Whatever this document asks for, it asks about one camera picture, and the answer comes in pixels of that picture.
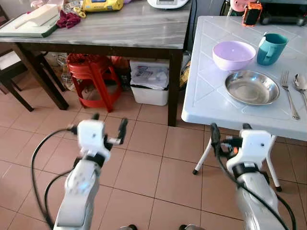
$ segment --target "teal mug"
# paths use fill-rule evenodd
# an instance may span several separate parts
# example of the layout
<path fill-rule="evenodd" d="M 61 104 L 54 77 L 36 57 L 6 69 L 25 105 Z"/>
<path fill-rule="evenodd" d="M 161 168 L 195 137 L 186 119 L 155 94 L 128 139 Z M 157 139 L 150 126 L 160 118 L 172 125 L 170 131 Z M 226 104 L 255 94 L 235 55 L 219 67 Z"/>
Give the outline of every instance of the teal mug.
<path fill-rule="evenodd" d="M 277 61 L 288 43 L 288 38 L 280 34 L 265 34 L 260 41 L 257 62 L 269 66 Z"/>

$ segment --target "black cable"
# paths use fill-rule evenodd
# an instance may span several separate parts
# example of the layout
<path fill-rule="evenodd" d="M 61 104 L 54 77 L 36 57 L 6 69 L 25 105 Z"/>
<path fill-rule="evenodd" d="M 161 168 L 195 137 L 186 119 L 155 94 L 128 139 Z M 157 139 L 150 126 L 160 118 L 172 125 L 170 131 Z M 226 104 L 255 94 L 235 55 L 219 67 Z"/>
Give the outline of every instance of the black cable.
<path fill-rule="evenodd" d="M 70 169 L 66 172 L 63 172 L 61 173 L 60 175 L 57 175 L 55 178 L 52 179 L 52 181 L 50 181 L 50 183 L 47 185 L 46 189 L 45 189 L 45 194 L 44 194 L 44 202 L 45 202 L 45 211 L 46 211 L 46 216 L 49 217 L 50 219 L 50 222 L 54 223 L 52 218 L 51 218 L 51 214 L 50 214 L 50 211 L 49 211 L 49 205 L 48 205 L 48 192 L 49 192 L 49 189 L 50 187 L 52 186 L 52 184 L 57 180 L 59 179 L 60 177 L 64 176 L 65 174 L 68 174 L 72 171 L 73 169 Z"/>
<path fill-rule="evenodd" d="M 253 191 L 249 190 L 248 188 L 246 188 L 242 183 L 238 182 L 231 174 L 230 172 L 225 168 L 225 166 L 223 165 L 222 161 L 221 161 L 221 157 L 220 157 L 220 145 L 215 146 L 215 153 L 216 153 L 216 158 L 222 168 L 222 171 L 229 177 L 230 180 L 232 180 L 234 183 L 237 184 L 237 186 L 241 187 L 242 189 L 244 189 L 245 191 L 247 191 L 248 193 L 250 193 L 253 197 L 255 197 L 257 200 L 259 200 L 260 203 L 262 203 L 277 219 L 278 221 L 281 223 L 281 225 L 284 227 L 285 230 L 289 230 L 288 227 L 286 226 L 286 224 L 284 223 L 284 221 L 280 218 L 280 216 L 274 211 L 274 209 L 272 209 L 263 199 L 261 199 L 261 197 L 259 197 L 257 194 L 255 194 Z"/>
<path fill-rule="evenodd" d="M 277 195 L 277 199 L 279 199 L 279 201 L 286 207 L 286 209 L 288 210 L 288 213 L 290 215 L 291 221 L 292 221 L 292 229 L 296 230 L 296 220 L 295 220 L 295 216 L 294 213 L 292 211 L 292 209 L 290 208 L 290 206 L 287 204 L 287 202 L 282 199 L 278 194 Z"/>
<path fill-rule="evenodd" d="M 34 153 L 33 153 L 33 156 L 32 156 L 32 160 L 31 160 L 31 179 L 32 179 L 32 184 L 33 184 L 33 189 L 34 189 L 34 194 L 35 194 L 35 197 L 36 197 L 36 200 L 37 200 L 37 203 L 38 203 L 38 207 L 41 211 L 41 213 L 43 214 L 47 224 L 49 225 L 50 229 L 53 229 L 53 223 L 51 221 L 51 217 L 47 215 L 46 211 L 44 210 L 43 208 L 43 205 L 40 201 L 40 197 L 39 197 L 39 193 L 38 193 L 38 190 L 37 190 L 37 185 L 36 185 L 36 179 L 35 179 L 35 172 L 34 172 L 34 161 L 35 161 L 35 157 L 38 153 L 38 151 L 40 150 L 40 148 L 43 146 L 43 144 L 50 138 L 52 137 L 53 135 L 59 133 L 59 132 L 62 132 L 62 131 L 69 131 L 70 129 L 69 128 L 65 128 L 65 129 L 59 129 L 57 131 L 54 131 L 52 132 L 51 134 L 49 134 L 48 136 L 46 136 L 40 143 L 39 145 L 37 146 L 37 148 L 35 149 Z"/>
<path fill-rule="evenodd" d="M 194 19 L 193 19 L 193 29 L 192 29 L 192 41 L 194 43 L 194 27 L 195 27 L 195 18 L 197 14 L 197 0 L 195 0 L 195 14 L 194 14 Z"/>

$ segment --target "red cloth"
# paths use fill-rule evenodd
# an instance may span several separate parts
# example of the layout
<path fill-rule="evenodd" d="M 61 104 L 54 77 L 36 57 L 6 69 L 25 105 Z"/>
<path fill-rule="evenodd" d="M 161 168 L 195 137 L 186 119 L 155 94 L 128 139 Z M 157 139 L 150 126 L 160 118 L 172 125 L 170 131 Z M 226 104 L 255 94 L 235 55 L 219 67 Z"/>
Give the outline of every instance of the red cloth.
<path fill-rule="evenodd" d="M 61 11 L 59 14 L 60 19 L 57 21 L 57 26 L 59 28 L 67 27 L 69 29 L 81 21 L 81 18 L 74 13 L 65 13 Z"/>

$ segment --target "mug handle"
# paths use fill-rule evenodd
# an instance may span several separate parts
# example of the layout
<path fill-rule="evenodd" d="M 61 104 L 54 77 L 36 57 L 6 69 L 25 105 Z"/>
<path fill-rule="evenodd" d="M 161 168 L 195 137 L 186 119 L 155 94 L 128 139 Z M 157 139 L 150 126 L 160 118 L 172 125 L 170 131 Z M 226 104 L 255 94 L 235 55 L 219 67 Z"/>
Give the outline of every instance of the mug handle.
<path fill-rule="evenodd" d="M 270 58 L 272 57 L 273 53 L 275 52 L 276 48 L 273 46 L 269 47 L 269 51 L 267 52 L 267 55 L 265 56 L 263 62 L 268 62 Z"/>

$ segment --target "marble table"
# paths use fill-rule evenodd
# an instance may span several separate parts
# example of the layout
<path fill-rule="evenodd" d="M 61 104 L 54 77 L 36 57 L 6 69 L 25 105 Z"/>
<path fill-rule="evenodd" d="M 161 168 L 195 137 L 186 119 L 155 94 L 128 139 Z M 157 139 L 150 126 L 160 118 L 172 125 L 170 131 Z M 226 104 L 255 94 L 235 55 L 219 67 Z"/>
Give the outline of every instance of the marble table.
<path fill-rule="evenodd" d="M 68 104 L 30 51 L 168 59 L 168 124 L 175 126 L 190 9 L 191 1 L 179 9 L 162 10 L 151 7 L 146 0 L 134 0 L 120 11 L 89 13 L 75 27 L 57 29 L 46 38 L 0 37 L 0 42 L 10 43 L 60 109 L 67 109 Z"/>

